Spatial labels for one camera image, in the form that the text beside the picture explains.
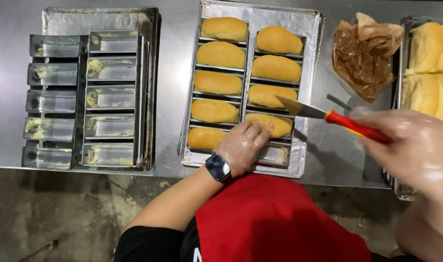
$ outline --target concrete floor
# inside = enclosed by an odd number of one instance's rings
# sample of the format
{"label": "concrete floor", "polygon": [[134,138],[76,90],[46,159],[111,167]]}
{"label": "concrete floor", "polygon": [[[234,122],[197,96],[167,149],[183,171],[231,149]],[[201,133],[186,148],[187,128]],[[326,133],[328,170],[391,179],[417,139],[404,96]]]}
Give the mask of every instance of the concrete floor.
{"label": "concrete floor", "polygon": [[[156,177],[0,169],[0,261],[18,261],[59,239],[58,248],[25,261],[105,262],[127,223],[179,181]],[[388,255],[407,203],[390,190],[306,186],[314,202]]]}

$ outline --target stainless steel table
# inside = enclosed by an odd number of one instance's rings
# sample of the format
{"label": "stainless steel table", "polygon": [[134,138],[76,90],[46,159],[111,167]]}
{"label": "stainless steel table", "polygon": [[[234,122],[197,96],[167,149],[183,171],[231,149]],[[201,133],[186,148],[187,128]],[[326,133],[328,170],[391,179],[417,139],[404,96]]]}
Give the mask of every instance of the stainless steel table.
{"label": "stainless steel table", "polygon": [[[331,46],[340,20],[353,21],[356,12],[378,22],[399,23],[408,15],[443,19],[443,2],[396,0],[246,0],[273,6],[309,8],[326,16],[312,104],[324,110],[344,109],[327,100],[332,93],[351,106],[366,105],[335,74]],[[190,78],[198,0],[3,0],[0,1],[0,167],[21,168],[23,124],[28,86],[29,34],[41,34],[41,10],[63,8],[131,8],[157,6],[162,15],[157,92],[155,170],[150,175],[184,177],[193,169],[183,167],[176,146],[183,122]],[[388,109],[390,90],[372,105]],[[379,167],[356,147],[357,137],[345,129],[311,120],[305,174],[298,182],[332,186],[387,188]]]}

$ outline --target knife blade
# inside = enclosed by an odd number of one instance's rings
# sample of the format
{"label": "knife blade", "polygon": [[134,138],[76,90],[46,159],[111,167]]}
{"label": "knife blade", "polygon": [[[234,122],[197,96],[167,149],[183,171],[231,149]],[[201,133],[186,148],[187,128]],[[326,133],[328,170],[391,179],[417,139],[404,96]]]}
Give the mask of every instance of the knife blade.
{"label": "knife blade", "polygon": [[275,97],[278,100],[280,100],[280,102],[284,105],[284,107],[294,116],[323,119],[327,123],[334,123],[340,125],[346,128],[347,130],[353,132],[354,134],[368,137],[382,144],[390,144],[392,142],[392,140],[388,136],[381,133],[378,129],[364,125],[359,125],[356,122],[354,122],[351,118],[342,116],[333,110],[325,112],[315,106],[302,104],[296,100],[283,98],[279,96]]}

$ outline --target gloved hand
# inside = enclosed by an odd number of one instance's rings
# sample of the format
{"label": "gloved hand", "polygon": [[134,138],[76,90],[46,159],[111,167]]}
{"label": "gloved hand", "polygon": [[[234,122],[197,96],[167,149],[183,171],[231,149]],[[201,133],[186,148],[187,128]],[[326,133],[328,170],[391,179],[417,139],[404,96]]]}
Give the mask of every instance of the gloved hand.
{"label": "gloved hand", "polygon": [[443,204],[443,121],[413,110],[390,110],[354,118],[377,128],[393,143],[361,138],[365,151],[392,176]]}
{"label": "gloved hand", "polygon": [[213,152],[225,160],[230,167],[231,176],[237,177],[250,169],[257,153],[265,146],[270,136],[271,132],[262,131],[260,124],[244,121],[239,126],[233,127]]}

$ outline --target watch face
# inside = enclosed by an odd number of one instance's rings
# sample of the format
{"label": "watch face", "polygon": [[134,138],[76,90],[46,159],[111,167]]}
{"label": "watch face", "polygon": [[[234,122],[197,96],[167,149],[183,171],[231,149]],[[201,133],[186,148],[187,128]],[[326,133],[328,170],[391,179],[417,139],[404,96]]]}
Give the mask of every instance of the watch face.
{"label": "watch face", "polygon": [[229,166],[219,155],[213,155],[205,162],[205,167],[216,181],[222,181],[229,175]]}

